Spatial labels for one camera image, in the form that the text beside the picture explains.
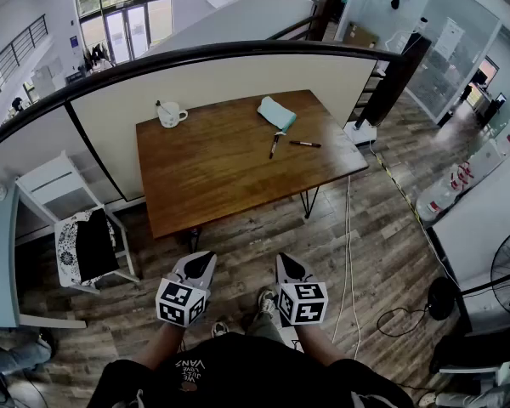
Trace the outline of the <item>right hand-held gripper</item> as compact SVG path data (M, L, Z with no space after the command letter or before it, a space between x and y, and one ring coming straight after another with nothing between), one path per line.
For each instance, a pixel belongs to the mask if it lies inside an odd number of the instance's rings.
M313 276L304 263L280 252L276 256L276 279L279 283L277 309L288 325L320 324L326 314L327 290L323 282L306 282Z

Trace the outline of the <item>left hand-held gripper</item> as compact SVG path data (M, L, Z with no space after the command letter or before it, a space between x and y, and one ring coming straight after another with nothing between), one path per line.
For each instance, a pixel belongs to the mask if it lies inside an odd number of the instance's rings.
M195 252L180 258L172 273L161 279L156 294L157 318L189 327L201 317L207 309L216 263L215 252Z

